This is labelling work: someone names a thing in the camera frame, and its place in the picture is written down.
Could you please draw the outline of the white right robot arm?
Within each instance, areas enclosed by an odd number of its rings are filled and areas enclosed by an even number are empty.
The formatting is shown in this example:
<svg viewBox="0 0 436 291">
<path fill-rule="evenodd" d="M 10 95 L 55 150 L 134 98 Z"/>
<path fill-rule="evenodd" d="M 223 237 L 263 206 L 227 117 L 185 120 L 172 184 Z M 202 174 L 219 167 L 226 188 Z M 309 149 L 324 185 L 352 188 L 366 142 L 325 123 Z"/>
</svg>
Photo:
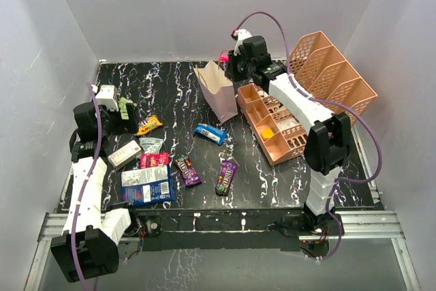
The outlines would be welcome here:
<svg viewBox="0 0 436 291">
<path fill-rule="evenodd" d="M 334 189 L 349 155 L 350 119 L 316 102 L 297 83 L 289 64 L 273 62 L 262 36 L 236 29 L 232 39 L 236 45 L 228 53 L 225 76 L 235 82 L 252 79 L 294 115 L 307 135 L 304 157 L 311 182 L 301 217 L 308 232 L 319 234 L 332 217 Z"/>
</svg>

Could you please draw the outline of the blue burts chips bag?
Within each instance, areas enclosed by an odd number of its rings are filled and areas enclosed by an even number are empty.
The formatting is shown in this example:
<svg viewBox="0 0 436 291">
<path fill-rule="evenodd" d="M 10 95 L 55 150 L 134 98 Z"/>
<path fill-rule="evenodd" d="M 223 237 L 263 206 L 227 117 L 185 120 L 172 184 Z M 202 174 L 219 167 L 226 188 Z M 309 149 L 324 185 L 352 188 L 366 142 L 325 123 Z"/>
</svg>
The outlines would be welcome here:
<svg viewBox="0 0 436 291">
<path fill-rule="evenodd" d="M 147 206 L 176 199 L 169 165 L 121 173 L 121 199 L 133 206 Z"/>
</svg>

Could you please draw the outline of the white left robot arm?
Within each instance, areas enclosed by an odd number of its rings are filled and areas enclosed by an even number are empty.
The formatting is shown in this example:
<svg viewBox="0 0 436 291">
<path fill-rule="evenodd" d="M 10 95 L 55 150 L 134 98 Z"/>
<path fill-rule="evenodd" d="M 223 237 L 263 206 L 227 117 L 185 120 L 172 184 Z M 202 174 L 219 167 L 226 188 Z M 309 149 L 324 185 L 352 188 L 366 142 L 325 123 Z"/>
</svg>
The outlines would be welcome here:
<svg viewBox="0 0 436 291">
<path fill-rule="evenodd" d="M 123 234 L 135 235 L 140 218 L 121 202 L 102 211 L 102 187 L 107 165 L 106 143 L 115 134 L 134 130 L 134 105 L 123 119 L 118 105 L 87 102 L 73 109 L 77 128 L 69 140 L 73 187 L 67 221 L 50 250 L 70 283 L 117 272 L 118 245 Z"/>
</svg>

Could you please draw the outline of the lilac paper bag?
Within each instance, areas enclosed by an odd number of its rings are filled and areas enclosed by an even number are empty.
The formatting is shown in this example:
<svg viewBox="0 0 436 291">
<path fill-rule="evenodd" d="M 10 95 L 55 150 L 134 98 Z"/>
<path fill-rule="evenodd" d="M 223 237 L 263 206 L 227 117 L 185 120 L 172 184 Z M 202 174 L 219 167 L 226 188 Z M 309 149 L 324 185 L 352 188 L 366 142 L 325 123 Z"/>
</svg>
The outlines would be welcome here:
<svg viewBox="0 0 436 291">
<path fill-rule="evenodd" d="M 200 83 L 203 96 L 221 123 L 238 114 L 234 85 L 225 77 L 224 71 L 214 62 L 205 67 L 196 66 L 194 72 Z"/>
</svg>

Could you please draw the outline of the green snack packet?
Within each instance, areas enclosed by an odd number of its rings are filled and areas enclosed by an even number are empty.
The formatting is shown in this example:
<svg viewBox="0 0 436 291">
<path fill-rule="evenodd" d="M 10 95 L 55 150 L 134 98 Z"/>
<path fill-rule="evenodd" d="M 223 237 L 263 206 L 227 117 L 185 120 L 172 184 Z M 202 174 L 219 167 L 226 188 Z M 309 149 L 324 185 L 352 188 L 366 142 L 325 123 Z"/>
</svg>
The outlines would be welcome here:
<svg viewBox="0 0 436 291">
<path fill-rule="evenodd" d="M 135 109 L 137 103 L 125 97 L 121 97 L 119 100 L 119 112 L 122 120 L 130 120 L 135 117 Z"/>
</svg>

